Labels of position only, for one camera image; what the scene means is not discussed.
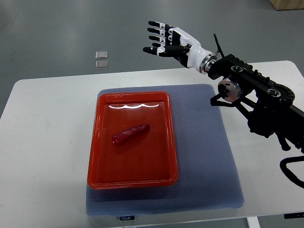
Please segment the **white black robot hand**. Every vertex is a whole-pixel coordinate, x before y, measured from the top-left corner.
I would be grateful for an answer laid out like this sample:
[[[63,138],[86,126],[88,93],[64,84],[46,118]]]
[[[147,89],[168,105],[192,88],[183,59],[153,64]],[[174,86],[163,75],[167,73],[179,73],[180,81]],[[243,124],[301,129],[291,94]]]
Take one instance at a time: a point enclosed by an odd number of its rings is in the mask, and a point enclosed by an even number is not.
[[[152,43],[152,47],[144,47],[144,52],[160,57],[178,57],[178,61],[187,68],[207,69],[210,62],[215,62],[215,54],[205,50],[199,41],[181,28],[173,28],[156,21],[148,21],[148,24],[157,27],[147,28],[149,32],[168,37],[149,36],[150,40],[161,43]]]

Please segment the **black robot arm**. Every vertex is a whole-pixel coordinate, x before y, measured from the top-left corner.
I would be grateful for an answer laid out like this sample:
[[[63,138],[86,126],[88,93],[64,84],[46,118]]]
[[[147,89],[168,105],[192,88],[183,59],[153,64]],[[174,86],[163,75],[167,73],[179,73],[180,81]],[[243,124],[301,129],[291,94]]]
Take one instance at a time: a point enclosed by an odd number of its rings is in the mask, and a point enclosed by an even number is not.
[[[293,105],[295,94],[285,85],[264,77],[258,70],[233,54],[205,50],[184,30],[165,23],[149,21],[151,47],[143,51],[159,57],[173,57],[186,68],[194,68],[215,80],[218,94],[211,105],[237,108],[247,119],[252,133],[265,138],[276,134],[284,151],[291,142],[304,149],[304,113]]]

